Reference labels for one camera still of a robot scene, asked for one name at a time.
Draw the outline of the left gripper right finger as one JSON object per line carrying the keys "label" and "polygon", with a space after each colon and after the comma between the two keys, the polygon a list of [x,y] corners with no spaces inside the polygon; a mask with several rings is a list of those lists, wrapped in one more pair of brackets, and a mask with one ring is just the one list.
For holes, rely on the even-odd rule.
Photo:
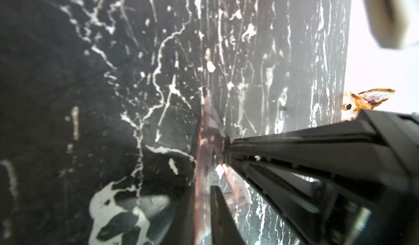
{"label": "left gripper right finger", "polygon": [[211,233],[213,245],[245,245],[218,186],[211,186]]}

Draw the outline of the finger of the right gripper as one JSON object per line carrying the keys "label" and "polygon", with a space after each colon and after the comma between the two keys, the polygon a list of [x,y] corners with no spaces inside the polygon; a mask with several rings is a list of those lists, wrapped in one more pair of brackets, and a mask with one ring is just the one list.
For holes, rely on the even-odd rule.
{"label": "finger of the right gripper", "polygon": [[354,120],[294,131],[290,135],[237,139],[231,154],[259,156],[311,175],[385,180],[408,173],[377,129]]}
{"label": "finger of the right gripper", "polygon": [[340,244],[340,230],[332,216],[338,194],[330,184],[306,181],[248,156],[229,156],[227,161],[275,209],[303,243]]}

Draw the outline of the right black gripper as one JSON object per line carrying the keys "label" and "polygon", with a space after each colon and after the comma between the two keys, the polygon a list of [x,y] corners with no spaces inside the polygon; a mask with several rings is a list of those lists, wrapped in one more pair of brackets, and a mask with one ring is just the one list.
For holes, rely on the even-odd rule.
{"label": "right black gripper", "polygon": [[418,244],[419,117],[366,111],[333,128],[341,195],[334,244]]}

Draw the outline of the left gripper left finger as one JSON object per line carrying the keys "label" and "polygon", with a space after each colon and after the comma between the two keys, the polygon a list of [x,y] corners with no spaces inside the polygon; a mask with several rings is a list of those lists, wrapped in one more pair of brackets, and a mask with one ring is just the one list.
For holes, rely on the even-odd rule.
{"label": "left gripper left finger", "polygon": [[161,245],[193,245],[195,235],[195,187],[190,186],[181,199],[172,224]]}

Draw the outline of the dark pink triangle ruler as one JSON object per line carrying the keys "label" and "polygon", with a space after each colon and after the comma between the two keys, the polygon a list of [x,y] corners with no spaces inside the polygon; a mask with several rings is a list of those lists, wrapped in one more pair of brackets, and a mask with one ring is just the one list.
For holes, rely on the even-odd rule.
{"label": "dark pink triangle ruler", "polygon": [[211,186],[220,188],[231,216],[252,203],[243,178],[228,165],[228,145],[229,138],[215,110],[211,91],[203,88],[195,167],[195,245],[205,241],[212,244]]}

